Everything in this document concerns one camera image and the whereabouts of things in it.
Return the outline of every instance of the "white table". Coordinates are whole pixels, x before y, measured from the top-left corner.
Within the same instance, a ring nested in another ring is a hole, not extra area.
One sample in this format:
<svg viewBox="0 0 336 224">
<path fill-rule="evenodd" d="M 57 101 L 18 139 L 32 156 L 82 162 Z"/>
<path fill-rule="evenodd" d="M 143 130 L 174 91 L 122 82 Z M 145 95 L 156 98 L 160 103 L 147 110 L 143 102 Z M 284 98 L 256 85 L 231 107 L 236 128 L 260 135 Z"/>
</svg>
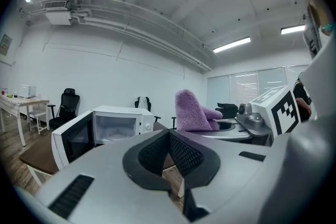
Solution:
<svg viewBox="0 0 336 224">
<path fill-rule="evenodd" d="M 8 98 L 4 95 L 0 94 L 0 116 L 1 116 L 1 125 L 2 125 L 2 131 L 6 132 L 5 127 L 5 121 L 4 121 L 4 113 L 2 111 L 5 110 L 8 113 L 10 113 L 13 116 L 16 116 L 17 118 L 17 126 L 19 129 L 19 134 L 22 142 L 22 146 L 26 145 L 23 131 L 22 131 L 22 125 L 21 125 L 21 119 L 20 119 L 20 107 L 25 106 L 27 108 L 27 122 L 29 122 L 29 106 L 35 105 L 35 104 L 45 104 L 46 105 L 46 123 L 47 123 L 47 129 L 50 130 L 49 127 L 49 113 L 48 113 L 48 104 L 49 100 L 41 100 L 38 98 Z"/>
</svg>

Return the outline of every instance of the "office chair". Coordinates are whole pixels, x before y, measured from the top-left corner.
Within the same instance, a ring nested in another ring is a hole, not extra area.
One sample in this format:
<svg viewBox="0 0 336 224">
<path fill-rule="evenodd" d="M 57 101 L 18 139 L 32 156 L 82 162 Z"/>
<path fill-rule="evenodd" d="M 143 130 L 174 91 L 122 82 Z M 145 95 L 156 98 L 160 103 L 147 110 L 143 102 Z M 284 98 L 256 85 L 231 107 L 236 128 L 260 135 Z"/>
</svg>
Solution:
<svg viewBox="0 0 336 224">
<path fill-rule="evenodd" d="M 235 104 L 221 104 L 217 103 L 219 108 L 215 110 L 223 114 L 223 119 L 234 119 L 238 113 L 238 107 Z"/>
<path fill-rule="evenodd" d="M 76 109 L 79 102 L 79 95 L 75 94 L 75 90 L 66 88 L 61 96 L 61 105 L 58 109 L 56 117 L 54 115 L 54 104 L 48 105 L 51 108 L 53 114 L 52 119 L 49 121 L 49 125 L 52 128 L 59 128 L 68 121 L 76 117 Z"/>
</svg>

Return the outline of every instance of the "microwave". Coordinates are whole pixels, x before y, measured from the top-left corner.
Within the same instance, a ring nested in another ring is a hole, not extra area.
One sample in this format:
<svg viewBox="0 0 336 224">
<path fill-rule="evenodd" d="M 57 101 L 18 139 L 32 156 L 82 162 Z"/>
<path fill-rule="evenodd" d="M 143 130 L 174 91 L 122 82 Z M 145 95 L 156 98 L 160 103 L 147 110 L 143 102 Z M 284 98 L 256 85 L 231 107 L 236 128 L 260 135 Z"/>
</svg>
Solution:
<svg viewBox="0 0 336 224">
<path fill-rule="evenodd" d="M 154 115 L 146 109 L 100 106 L 54 130 L 51 148 L 61 170 L 87 151 L 153 132 Z"/>
<path fill-rule="evenodd" d="M 36 87 L 29 85 L 20 85 L 19 96 L 24 98 L 31 98 L 36 96 Z"/>
</svg>

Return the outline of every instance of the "purple cloth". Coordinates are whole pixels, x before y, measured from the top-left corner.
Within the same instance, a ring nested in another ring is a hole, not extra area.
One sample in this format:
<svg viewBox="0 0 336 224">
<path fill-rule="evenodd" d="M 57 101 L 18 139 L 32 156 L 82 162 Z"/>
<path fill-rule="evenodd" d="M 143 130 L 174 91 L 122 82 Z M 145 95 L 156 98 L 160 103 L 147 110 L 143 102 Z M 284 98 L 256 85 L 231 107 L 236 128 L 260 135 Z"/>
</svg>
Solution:
<svg viewBox="0 0 336 224">
<path fill-rule="evenodd" d="M 183 131 L 211 131 L 219 130 L 213 119 L 221 119 L 222 114 L 208 108 L 203 108 L 196 96 L 189 90 L 182 90 L 175 94 L 175 110 L 177 120 L 177 130 Z"/>
<path fill-rule="evenodd" d="M 212 110 L 204 106 L 202 107 L 202 109 L 207 120 L 221 120 L 223 117 L 223 114 L 219 111 Z"/>
<path fill-rule="evenodd" d="M 208 123 L 213 131 L 219 131 L 219 124 L 214 120 L 208 120 Z"/>
</svg>

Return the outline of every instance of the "table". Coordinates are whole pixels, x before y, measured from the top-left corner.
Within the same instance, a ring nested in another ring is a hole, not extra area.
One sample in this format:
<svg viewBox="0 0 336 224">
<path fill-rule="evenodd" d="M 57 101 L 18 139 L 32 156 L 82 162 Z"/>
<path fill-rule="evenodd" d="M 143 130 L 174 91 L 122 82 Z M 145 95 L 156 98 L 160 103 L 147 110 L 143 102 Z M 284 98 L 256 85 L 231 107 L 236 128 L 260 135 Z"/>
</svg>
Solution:
<svg viewBox="0 0 336 224">
<path fill-rule="evenodd" d="M 51 134 L 47 134 L 19 157 L 39 186 L 45 181 L 43 174 L 52 176 L 59 171 L 52 152 Z"/>
<path fill-rule="evenodd" d="M 21 126 L 21 119 L 20 119 L 20 107 L 26 106 L 27 108 L 27 122 L 29 122 L 29 106 L 35 105 L 35 104 L 45 104 L 46 105 L 46 123 L 47 123 L 47 129 L 50 130 L 49 127 L 49 113 L 48 113 L 48 104 L 49 100 L 41 100 L 38 98 L 8 98 L 7 96 L 0 95 L 0 117 L 1 117 L 1 125 L 2 125 L 2 131 L 6 132 L 5 127 L 5 121 L 4 121 L 4 115 L 3 110 L 7 111 L 13 116 L 16 116 L 17 118 L 17 126 L 19 129 L 19 134 L 21 138 L 22 146 L 26 145 L 25 138 L 23 136 L 22 126 Z"/>
</svg>

